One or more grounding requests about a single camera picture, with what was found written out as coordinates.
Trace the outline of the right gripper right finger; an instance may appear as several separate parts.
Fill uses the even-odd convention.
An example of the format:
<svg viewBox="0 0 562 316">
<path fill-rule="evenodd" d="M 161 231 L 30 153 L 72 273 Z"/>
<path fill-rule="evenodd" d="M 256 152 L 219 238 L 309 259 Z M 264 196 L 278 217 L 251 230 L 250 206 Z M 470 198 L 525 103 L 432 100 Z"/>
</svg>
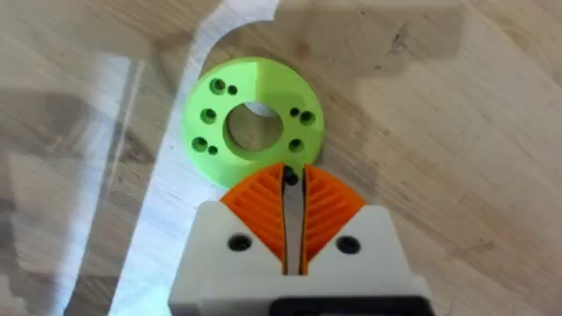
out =
<svg viewBox="0 0 562 316">
<path fill-rule="evenodd" d="M 425 279 L 407 260 L 390 212 L 307 165 L 299 272 L 302 315 L 430 315 Z"/>
</svg>

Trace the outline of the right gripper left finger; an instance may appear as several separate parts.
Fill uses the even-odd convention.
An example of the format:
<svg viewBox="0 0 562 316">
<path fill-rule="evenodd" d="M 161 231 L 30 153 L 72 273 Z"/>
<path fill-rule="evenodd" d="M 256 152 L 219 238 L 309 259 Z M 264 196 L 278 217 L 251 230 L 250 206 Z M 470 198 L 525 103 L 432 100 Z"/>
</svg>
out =
<svg viewBox="0 0 562 316">
<path fill-rule="evenodd" d="M 174 315 L 266 315 L 286 272 L 282 162 L 245 177 L 193 220 L 168 299 Z"/>
</svg>

